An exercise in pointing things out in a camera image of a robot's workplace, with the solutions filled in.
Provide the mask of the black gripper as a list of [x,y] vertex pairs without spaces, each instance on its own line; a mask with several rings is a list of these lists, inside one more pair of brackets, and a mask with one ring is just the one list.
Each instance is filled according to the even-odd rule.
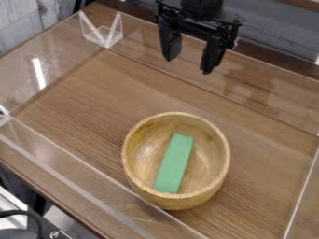
[[181,35],[206,40],[200,67],[204,75],[220,65],[225,49],[237,42],[240,19],[222,8],[224,0],[156,0],[161,55],[172,61],[180,54]]

